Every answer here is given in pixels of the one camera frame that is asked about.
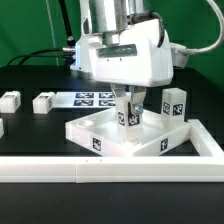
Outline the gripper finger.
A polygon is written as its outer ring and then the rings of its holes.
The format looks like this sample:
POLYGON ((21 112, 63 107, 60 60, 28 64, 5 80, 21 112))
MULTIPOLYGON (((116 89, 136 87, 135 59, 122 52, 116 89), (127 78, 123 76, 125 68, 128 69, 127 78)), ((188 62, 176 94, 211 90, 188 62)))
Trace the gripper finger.
POLYGON ((141 115, 143 113, 143 102, 146 96, 146 88, 141 86, 130 86, 129 91, 131 93, 131 113, 134 116, 141 115))
POLYGON ((116 107, 121 108, 124 106, 124 102, 126 99, 126 91, 125 91, 126 86, 123 84, 111 84, 111 90, 115 96, 115 101, 116 101, 116 107))

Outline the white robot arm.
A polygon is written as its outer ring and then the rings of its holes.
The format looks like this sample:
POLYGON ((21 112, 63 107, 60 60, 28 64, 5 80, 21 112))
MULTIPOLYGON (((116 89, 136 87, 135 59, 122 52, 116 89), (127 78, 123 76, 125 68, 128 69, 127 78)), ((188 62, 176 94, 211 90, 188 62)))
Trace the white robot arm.
POLYGON ((80 0, 81 37, 71 69, 108 82, 117 97, 131 92, 131 113, 143 113, 148 87, 173 77, 168 34, 146 0, 80 0))

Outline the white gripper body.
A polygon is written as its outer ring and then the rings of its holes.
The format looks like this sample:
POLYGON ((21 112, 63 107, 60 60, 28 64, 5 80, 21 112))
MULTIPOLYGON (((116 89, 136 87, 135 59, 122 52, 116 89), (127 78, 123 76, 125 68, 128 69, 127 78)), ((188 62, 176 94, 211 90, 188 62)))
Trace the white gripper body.
POLYGON ((167 33, 161 46, 158 19, 132 25, 120 44, 105 46, 101 35, 83 35, 77 43, 77 69, 99 82, 145 87, 167 85, 173 77, 167 33))

